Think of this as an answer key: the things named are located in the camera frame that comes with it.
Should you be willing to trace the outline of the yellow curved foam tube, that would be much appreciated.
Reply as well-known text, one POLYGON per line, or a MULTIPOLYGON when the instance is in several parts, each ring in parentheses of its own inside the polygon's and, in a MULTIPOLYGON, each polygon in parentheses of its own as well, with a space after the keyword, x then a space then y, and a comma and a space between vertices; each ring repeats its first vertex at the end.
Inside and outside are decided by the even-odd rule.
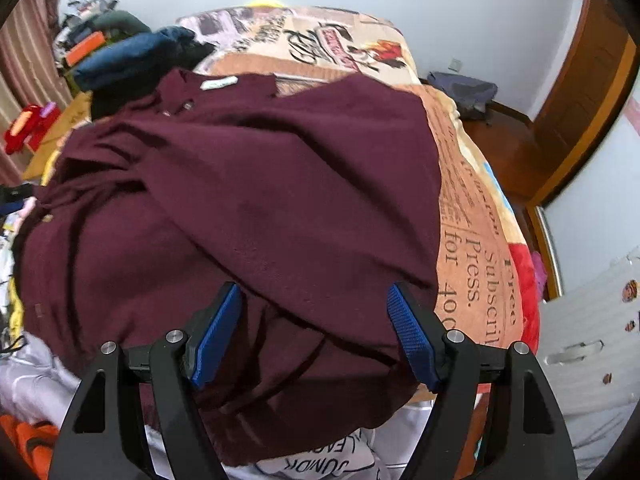
POLYGON ((250 0, 247 6, 251 8, 259 8, 260 6, 265 8, 286 8, 286 3, 282 0, 250 0))

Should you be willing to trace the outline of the clutter pile of papers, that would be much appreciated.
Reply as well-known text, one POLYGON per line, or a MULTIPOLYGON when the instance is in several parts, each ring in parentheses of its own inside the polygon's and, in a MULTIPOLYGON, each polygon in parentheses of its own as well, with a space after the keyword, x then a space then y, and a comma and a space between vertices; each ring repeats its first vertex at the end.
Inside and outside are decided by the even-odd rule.
POLYGON ((114 10, 117 3, 118 0, 67 0, 64 6, 60 7, 61 13, 58 16, 60 30, 52 42, 54 56, 59 58, 65 51, 70 50, 70 47, 67 47, 68 40, 76 27, 90 18, 114 10))

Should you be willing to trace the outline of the printed newspaper bedspread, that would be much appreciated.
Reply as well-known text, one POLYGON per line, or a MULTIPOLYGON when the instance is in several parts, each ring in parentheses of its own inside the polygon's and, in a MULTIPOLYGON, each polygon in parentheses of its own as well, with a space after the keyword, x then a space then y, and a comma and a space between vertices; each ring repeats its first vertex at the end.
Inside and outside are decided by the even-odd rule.
POLYGON ((232 354, 258 363, 208 396, 205 421, 224 464, 268 468, 416 391, 393 282, 491 347, 536 344, 539 313, 514 213, 404 38, 344 12, 230 16, 240 47, 174 70, 160 104, 192 156, 181 217, 247 292, 232 354))

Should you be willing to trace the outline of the grey backpack on floor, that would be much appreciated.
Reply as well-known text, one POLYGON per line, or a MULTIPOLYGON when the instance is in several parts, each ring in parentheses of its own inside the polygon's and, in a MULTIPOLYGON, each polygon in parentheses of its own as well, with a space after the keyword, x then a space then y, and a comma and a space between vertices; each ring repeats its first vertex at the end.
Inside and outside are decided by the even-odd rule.
POLYGON ((460 74, 431 72, 426 81, 453 99, 461 118, 466 120, 484 120, 487 105, 498 93, 498 86, 493 82, 460 74))

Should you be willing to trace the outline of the grey green pillow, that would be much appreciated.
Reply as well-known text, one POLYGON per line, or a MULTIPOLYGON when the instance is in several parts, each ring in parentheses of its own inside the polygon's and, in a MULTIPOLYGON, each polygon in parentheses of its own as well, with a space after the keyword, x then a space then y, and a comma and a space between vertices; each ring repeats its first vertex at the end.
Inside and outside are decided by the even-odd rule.
POLYGON ((117 30, 129 36, 151 31, 147 24, 144 24, 129 12, 122 10, 111 10, 99 14, 93 19, 92 26, 100 32, 117 30))

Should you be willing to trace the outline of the maroon button shirt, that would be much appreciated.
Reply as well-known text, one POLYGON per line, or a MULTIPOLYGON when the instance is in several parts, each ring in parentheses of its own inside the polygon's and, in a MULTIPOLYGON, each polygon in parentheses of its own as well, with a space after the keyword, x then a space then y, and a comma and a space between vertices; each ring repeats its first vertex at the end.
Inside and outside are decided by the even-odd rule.
POLYGON ((318 448, 416 391, 386 294, 402 281, 434 307, 439 191, 413 93, 174 70, 66 141, 15 240, 25 330, 82 374, 102 342, 150 344, 234 281, 246 307, 198 395, 218 456, 318 448))

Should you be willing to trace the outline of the folded blue jeans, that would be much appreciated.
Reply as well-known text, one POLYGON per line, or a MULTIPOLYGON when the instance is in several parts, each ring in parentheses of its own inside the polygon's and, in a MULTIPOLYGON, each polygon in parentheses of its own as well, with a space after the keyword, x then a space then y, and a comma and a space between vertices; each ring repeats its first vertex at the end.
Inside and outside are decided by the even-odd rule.
POLYGON ((194 32, 181 26, 140 32, 90 54, 70 70, 70 76, 81 91, 96 90, 171 68, 197 46, 194 32))

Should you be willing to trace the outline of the red plush flower toy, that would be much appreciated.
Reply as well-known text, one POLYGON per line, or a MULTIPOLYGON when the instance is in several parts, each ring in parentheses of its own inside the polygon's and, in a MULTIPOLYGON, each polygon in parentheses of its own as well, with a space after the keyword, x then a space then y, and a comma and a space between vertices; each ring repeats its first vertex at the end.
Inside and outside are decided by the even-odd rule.
POLYGON ((23 148, 35 153, 57 117, 58 107, 54 103, 24 107, 3 135, 6 154, 13 155, 23 148))

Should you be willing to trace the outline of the striped red gold curtain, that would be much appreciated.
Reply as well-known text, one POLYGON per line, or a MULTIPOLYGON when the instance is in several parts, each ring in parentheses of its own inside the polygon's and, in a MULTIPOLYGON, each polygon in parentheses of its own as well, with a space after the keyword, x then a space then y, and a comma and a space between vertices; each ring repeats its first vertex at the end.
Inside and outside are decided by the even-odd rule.
POLYGON ((60 31, 60 0, 18 0, 1 26, 1 129, 30 104, 55 102, 65 108, 72 96, 54 64, 52 42, 60 31))

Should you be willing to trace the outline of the wooden wardrobe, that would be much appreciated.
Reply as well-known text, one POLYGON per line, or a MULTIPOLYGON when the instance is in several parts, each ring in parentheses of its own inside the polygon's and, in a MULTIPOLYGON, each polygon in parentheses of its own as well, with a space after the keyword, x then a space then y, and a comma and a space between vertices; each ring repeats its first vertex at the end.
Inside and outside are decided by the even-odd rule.
POLYGON ((611 0, 582 0, 559 75, 535 119, 537 147, 510 171, 506 189, 524 208, 548 278, 542 296, 562 294, 560 265, 544 225, 545 206, 558 196, 602 141, 628 96, 639 48, 611 0))

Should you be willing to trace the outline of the orange box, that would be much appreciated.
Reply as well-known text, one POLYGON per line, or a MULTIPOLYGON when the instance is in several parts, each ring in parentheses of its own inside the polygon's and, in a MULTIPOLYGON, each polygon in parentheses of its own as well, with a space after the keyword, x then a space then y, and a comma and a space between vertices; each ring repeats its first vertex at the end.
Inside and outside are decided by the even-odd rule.
POLYGON ((106 38, 103 32, 93 32, 87 38, 81 40, 73 46, 65 55, 68 66, 74 66, 93 51, 106 45, 106 38))

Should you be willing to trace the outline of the folded black garment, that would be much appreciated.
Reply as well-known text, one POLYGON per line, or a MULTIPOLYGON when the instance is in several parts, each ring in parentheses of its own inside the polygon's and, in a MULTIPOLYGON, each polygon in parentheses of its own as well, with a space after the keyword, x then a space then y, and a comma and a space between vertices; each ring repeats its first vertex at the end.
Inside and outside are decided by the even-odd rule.
POLYGON ((214 44, 190 41, 157 49, 140 61, 120 62, 113 68, 101 68, 89 77, 91 119, 113 116, 127 103, 152 93, 163 76, 174 68, 193 70, 216 50, 214 44))

